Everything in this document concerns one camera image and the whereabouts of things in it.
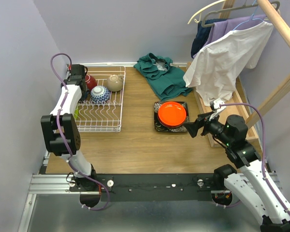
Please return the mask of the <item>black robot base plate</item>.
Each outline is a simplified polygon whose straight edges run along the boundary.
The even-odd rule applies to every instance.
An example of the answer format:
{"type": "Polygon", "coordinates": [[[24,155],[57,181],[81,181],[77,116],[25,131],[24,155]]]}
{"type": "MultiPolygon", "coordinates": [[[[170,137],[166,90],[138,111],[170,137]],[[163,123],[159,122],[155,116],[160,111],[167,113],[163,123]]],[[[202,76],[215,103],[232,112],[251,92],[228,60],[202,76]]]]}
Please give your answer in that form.
{"type": "Polygon", "coordinates": [[[230,203],[229,191],[214,174],[98,174],[97,183],[66,177],[69,190],[80,194],[81,203],[211,201],[230,203]]]}

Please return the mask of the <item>orange round plate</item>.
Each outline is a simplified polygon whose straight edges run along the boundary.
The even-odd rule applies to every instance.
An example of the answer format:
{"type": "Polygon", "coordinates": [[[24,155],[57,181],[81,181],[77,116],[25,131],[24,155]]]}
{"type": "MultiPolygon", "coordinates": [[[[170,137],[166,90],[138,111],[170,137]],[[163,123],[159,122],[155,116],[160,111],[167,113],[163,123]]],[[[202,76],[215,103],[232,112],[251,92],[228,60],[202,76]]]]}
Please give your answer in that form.
{"type": "Polygon", "coordinates": [[[186,109],[178,102],[168,101],[163,103],[158,110],[159,121],[167,127],[181,126],[187,117],[186,109]]]}

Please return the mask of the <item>black square floral plate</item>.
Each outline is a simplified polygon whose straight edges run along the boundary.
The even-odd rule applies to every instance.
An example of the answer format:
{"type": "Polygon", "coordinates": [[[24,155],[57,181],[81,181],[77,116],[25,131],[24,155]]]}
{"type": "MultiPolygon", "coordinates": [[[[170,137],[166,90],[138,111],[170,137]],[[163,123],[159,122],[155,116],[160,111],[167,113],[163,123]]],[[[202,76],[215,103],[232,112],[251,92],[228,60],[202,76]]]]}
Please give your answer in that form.
{"type": "Polygon", "coordinates": [[[155,128],[155,130],[158,132],[173,132],[173,133],[187,132],[186,128],[183,126],[184,123],[189,122],[189,111],[188,111],[187,103],[184,101],[178,101],[178,103],[180,103],[186,109],[187,117],[186,117],[185,122],[181,126],[176,127],[176,128],[170,128],[170,127],[164,126],[159,121],[157,113],[158,113],[160,106],[163,103],[165,103],[165,101],[156,101],[154,103],[153,112],[154,112],[154,128],[155,128]]]}

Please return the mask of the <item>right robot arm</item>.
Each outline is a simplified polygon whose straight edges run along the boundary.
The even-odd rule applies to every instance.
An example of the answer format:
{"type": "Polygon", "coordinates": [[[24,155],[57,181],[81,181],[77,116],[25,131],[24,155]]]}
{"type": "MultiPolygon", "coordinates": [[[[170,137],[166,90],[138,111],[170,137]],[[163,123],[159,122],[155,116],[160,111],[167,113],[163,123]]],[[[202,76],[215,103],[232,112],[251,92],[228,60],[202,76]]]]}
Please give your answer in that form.
{"type": "Polygon", "coordinates": [[[211,115],[200,114],[195,122],[183,126],[191,137],[196,137],[199,129],[203,129],[203,136],[211,134],[222,143],[235,165],[215,169],[213,185],[230,190],[254,215],[262,232],[290,232],[290,203],[262,166],[256,149],[246,140],[248,127],[244,118],[230,115],[222,124],[211,115]]]}

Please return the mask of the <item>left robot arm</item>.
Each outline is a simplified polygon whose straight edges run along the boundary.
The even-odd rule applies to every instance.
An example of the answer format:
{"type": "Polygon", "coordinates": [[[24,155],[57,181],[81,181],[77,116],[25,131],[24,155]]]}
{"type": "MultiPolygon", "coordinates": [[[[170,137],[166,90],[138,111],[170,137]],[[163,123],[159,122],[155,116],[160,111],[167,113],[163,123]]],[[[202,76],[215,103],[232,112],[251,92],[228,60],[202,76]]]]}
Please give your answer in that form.
{"type": "Polygon", "coordinates": [[[94,167],[80,151],[81,138],[74,118],[79,100],[87,96],[87,71],[81,64],[68,67],[69,75],[61,83],[58,103],[49,115],[41,117],[41,126],[47,151],[65,160],[73,170],[70,185],[91,191],[101,185],[94,167]]]}

